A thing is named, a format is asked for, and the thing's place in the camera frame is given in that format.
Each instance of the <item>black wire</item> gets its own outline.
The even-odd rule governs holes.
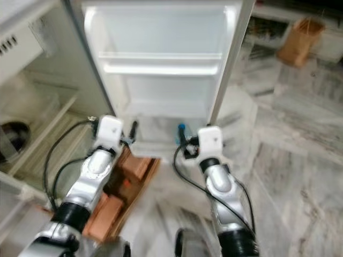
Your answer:
[[[129,144],[126,141],[120,140],[120,143],[122,143],[123,145],[125,145],[126,147],[128,147],[130,149]]]
[[[229,211],[231,211],[243,224],[244,226],[251,232],[252,235],[255,236],[255,232],[254,230],[250,227],[250,225],[244,220],[244,218],[237,213],[235,210],[233,210],[227,203],[225,203],[223,200],[221,200],[220,198],[212,195],[206,188],[203,188],[202,186],[198,185],[196,182],[194,182],[193,180],[189,179],[188,177],[186,177],[183,173],[181,173],[176,165],[176,159],[177,159],[177,155],[178,152],[186,147],[189,144],[189,142],[179,145],[178,148],[175,150],[174,153],[174,158],[173,158],[173,168],[174,171],[176,172],[176,174],[181,177],[182,179],[184,179],[186,182],[188,182],[189,184],[191,184],[192,186],[196,187],[197,189],[203,191],[208,197],[212,198],[213,200],[221,203],[222,205],[224,205]]]
[[[57,183],[58,183],[58,179],[60,177],[60,175],[62,174],[62,171],[67,167],[69,166],[70,164],[73,164],[73,163],[77,163],[77,162],[81,162],[81,161],[84,161],[88,158],[88,156],[86,157],[83,157],[83,158],[78,158],[78,159],[74,159],[74,160],[71,160],[67,163],[65,163],[64,165],[62,165],[62,167],[58,170],[56,176],[55,176],[55,179],[54,179],[54,183],[53,183],[53,189],[52,189],[52,192],[53,192],[53,201],[54,201],[54,204],[55,206],[56,205],[56,199],[57,199]]]
[[[62,136],[60,136],[60,138],[58,138],[56,140],[56,142],[53,144],[53,146],[50,148],[48,154],[47,154],[47,157],[45,159],[45,163],[44,163],[44,170],[43,170],[43,188],[44,188],[44,192],[45,194],[47,195],[49,201],[50,201],[50,204],[51,204],[51,207],[53,208],[53,211],[56,211],[57,210],[57,207],[55,205],[55,202],[53,200],[53,196],[50,194],[49,192],[49,185],[48,185],[48,167],[49,167],[49,161],[50,161],[50,158],[51,158],[51,155],[54,151],[54,149],[56,148],[56,146],[73,130],[75,129],[76,127],[78,127],[79,125],[83,125],[83,124],[87,124],[89,123],[90,121],[89,120],[83,120],[81,122],[77,122],[75,123],[73,126],[71,126],[67,131],[65,131]]]
[[[250,219],[251,219],[251,226],[252,226],[252,230],[253,232],[256,234],[256,228],[255,228],[255,217],[253,216],[253,210],[252,210],[252,204],[251,204],[251,200],[250,200],[250,196],[248,193],[248,190],[245,188],[244,184],[242,182],[240,182],[238,179],[236,179],[237,184],[241,187],[241,189],[243,190],[245,197],[248,200],[248,204],[249,204],[249,210],[250,210]]]

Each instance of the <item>cabinet door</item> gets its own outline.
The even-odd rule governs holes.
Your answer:
[[[85,33],[136,155],[166,157],[178,124],[214,123],[253,1],[85,1]]]

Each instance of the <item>black bowl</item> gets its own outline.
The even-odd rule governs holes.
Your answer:
[[[5,134],[0,134],[0,163],[4,163],[17,156],[25,148],[30,138],[30,129],[23,122],[8,122],[0,127]],[[2,140],[5,140],[2,137],[6,137],[10,141],[16,153],[1,143]]]

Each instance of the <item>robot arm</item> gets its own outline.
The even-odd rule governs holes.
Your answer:
[[[20,257],[74,256],[83,228],[99,201],[102,188],[121,150],[122,127],[123,123],[113,116],[100,118],[93,154],[83,162],[79,178],[50,222],[22,251]]]
[[[259,256],[255,234],[248,225],[238,194],[240,185],[230,174],[228,165],[220,162],[223,150],[221,129],[217,126],[201,128],[193,142],[197,147],[196,162],[204,175],[207,195],[211,196],[209,199],[212,221],[219,238],[222,256]]]

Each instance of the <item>white marble floor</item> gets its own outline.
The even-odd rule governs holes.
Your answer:
[[[343,92],[343,82],[331,72],[323,75],[316,60],[301,73],[268,58],[248,64],[227,90],[224,155],[250,192],[263,257],[343,256],[342,106],[333,92]],[[202,179],[196,169],[189,176]],[[206,235],[219,254],[206,197],[164,165],[121,235],[134,256],[173,256],[183,226]]]

